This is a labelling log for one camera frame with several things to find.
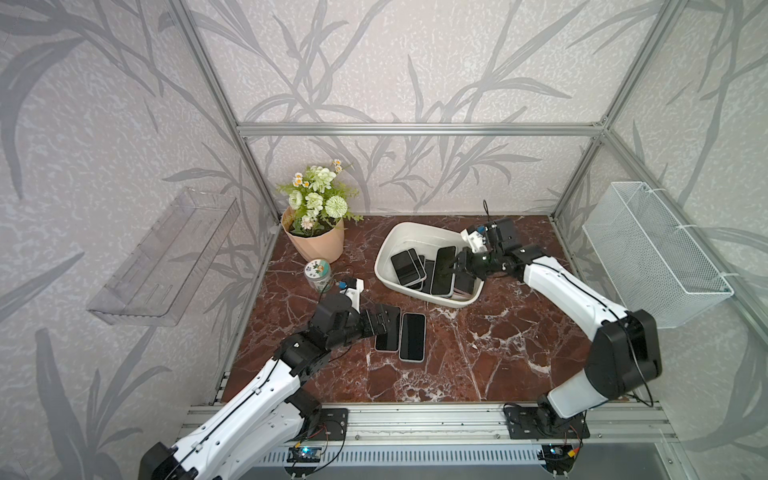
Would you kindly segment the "phone with pink case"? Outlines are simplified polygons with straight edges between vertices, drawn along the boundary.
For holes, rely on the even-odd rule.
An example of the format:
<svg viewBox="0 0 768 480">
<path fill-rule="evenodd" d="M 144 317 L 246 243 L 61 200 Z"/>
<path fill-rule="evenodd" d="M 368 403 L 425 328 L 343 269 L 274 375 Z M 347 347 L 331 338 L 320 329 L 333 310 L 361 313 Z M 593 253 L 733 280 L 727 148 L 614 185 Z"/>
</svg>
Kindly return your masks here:
<svg viewBox="0 0 768 480">
<path fill-rule="evenodd" d="M 401 310 L 391 305 L 382 305 L 381 309 L 386 314 L 388 327 L 385 333 L 376 336 L 374 348 L 379 352 L 397 352 L 400 341 Z"/>
</svg>

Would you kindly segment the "phone with light blue case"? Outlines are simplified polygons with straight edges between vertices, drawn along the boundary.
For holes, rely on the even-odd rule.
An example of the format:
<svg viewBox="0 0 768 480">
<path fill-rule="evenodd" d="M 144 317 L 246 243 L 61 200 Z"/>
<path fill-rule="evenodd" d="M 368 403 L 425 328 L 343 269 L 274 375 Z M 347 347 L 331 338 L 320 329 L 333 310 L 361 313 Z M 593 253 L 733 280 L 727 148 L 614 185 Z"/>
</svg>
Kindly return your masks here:
<svg viewBox="0 0 768 480">
<path fill-rule="evenodd" d="M 401 320 L 399 358 L 405 362 L 421 363 L 426 351 L 426 316 L 406 313 Z"/>
</svg>

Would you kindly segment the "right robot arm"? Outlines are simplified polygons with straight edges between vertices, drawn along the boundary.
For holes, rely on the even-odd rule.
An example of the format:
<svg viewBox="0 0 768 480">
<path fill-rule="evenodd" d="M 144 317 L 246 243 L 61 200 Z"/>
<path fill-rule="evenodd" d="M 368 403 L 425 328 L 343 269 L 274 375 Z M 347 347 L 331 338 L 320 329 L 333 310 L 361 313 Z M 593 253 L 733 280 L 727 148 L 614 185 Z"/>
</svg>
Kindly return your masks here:
<svg viewBox="0 0 768 480">
<path fill-rule="evenodd" d="M 584 368 L 537 401 L 538 427 L 551 431 L 587 410 L 648 386 L 662 374 L 656 320 L 587 286 L 537 245 L 518 241 L 514 221 L 490 221 L 461 232 L 452 265 L 486 280 L 503 273 L 544 295 L 582 330 L 591 346 Z"/>
</svg>

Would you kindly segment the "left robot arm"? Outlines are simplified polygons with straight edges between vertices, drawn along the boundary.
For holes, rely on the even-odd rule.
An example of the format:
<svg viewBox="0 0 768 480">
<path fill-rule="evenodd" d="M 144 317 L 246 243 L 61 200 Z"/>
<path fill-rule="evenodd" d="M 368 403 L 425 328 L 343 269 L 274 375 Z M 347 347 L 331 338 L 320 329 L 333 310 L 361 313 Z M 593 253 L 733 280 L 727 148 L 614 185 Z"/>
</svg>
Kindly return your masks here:
<svg viewBox="0 0 768 480">
<path fill-rule="evenodd" d="M 359 306 L 357 293 L 332 293 L 307 327 L 285 338 L 261 371 L 216 414 L 174 445 L 161 442 L 142 457 L 141 479 L 238 479 L 266 453 L 322 425 L 320 402 L 304 385 L 335 349 L 388 333 L 390 306 Z"/>
</svg>

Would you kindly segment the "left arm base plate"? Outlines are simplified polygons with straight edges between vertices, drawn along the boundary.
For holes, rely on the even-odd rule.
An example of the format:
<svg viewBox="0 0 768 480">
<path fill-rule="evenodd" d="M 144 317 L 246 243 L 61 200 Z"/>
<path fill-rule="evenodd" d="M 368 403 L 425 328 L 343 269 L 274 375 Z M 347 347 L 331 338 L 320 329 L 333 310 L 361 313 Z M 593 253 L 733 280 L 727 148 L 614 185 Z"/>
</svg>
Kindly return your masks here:
<svg viewBox="0 0 768 480">
<path fill-rule="evenodd" d="M 298 440 L 342 441 L 349 423 L 347 408 L 321 408 L 304 421 Z"/>
</svg>

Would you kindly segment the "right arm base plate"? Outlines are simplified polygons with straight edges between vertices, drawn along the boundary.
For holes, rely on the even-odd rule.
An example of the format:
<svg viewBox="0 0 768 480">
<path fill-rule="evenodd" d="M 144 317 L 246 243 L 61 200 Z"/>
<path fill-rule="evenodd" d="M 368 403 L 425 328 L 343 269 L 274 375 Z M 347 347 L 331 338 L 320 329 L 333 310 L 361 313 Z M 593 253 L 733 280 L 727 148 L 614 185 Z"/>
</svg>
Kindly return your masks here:
<svg viewBox="0 0 768 480">
<path fill-rule="evenodd" d="M 585 440 L 591 436 L 585 412 L 561 418 L 548 404 L 523 406 L 506 403 L 502 413 L 512 440 Z"/>
</svg>

